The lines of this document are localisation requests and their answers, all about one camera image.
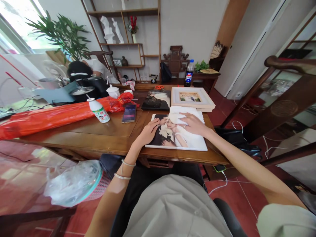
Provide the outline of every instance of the red plastic bag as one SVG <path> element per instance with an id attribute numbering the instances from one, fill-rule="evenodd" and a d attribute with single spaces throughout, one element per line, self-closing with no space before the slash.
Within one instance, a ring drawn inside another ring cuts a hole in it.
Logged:
<path id="1" fill-rule="evenodd" d="M 132 103 L 139 107 L 139 104 L 131 100 L 133 98 L 132 93 L 127 92 L 122 93 L 118 99 L 108 96 L 97 101 L 103 105 L 107 112 L 114 113 L 123 111 L 123 104 L 126 103 Z M 93 116 L 88 102 L 17 113 L 0 125 L 0 140 L 30 135 Z"/>

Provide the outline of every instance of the hand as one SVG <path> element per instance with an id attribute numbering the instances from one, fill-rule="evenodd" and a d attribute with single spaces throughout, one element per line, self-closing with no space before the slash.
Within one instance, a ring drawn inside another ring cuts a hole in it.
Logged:
<path id="1" fill-rule="evenodd" d="M 205 126 L 205 124 L 201 120 L 199 120 L 198 117 L 196 117 L 195 115 L 190 113 L 180 114 L 186 116 L 186 118 L 181 118 L 181 120 L 188 124 L 187 126 L 184 126 L 184 129 L 188 132 L 201 135 L 203 137 L 205 137 L 210 132 L 211 129 Z"/>
<path id="2" fill-rule="evenodd" d="M 153 121 L 150 121 L 144 127 L 140 135 L 138 135 L 138 137 L 134 141 L 134 144 L 142 148 L 144 145 L 150 143 L 154 139 L 155 133 L 158 129 L 159 122 L 160 120 L 158 118 L 155 118 Z"/>
<path id="3" fill-rule="evenodd" d="M 162 145 L 163 145 L 163 146 L 176 146 L 173 142 L 169 142 L 169 141 L 167 141 L 167 140 L 164 140 L 164 141 L 162 142 Z"/>

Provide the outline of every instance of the black bag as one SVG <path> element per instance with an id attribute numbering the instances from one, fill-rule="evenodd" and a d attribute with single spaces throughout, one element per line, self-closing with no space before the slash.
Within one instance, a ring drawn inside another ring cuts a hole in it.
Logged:
<path id="1" fill-rule="evenodd" d="M 259 157 L 259 160 L 262 159 L 260 154 L 261 149 L 257 145 L 250 145 L 244 138 L 241 130 L 215 128 L 215 131 L 218 135 L 220 135 L 230 144 L 245 152 L 247 155 L 257 156 Z"/>
<path id="2" fill-rule="evenodd" d="M 162 81 L 162 83 L 170 82 L 171 77 L 172 77 L 170 69 L 167 67 L 167 65 L 165 63 L 161 63 L 160 66 L 161 66 L 161 81 Z"/>

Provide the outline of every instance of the window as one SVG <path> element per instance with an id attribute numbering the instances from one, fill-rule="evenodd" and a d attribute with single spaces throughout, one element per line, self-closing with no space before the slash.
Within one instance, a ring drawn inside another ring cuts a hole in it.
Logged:
<path id="1" fill-rule="evenodd" d="M 39 15 L 46 15 L 37 0 L 0 0 L 0 48 L 7 52 L 34 53 L 53 49 L 45 37 L 36 39 L 41 33 L 31 34 L 33 27 L 26 24 L 30 19 L 37 22 Z"/>

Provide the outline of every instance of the scissors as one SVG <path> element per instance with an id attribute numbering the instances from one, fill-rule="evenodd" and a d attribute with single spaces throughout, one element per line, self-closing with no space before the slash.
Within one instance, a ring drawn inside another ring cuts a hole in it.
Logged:
<path id="1" fill-rule="evenodd" d="M 164 91 L 164 88 L 165 88 L 165 87 L 162 86 L 162 85 L 159 85 L 159 86 L 155 86 L 155 88 L 158 89 L 158 90 L 163 90 L 163 91 Z"/>

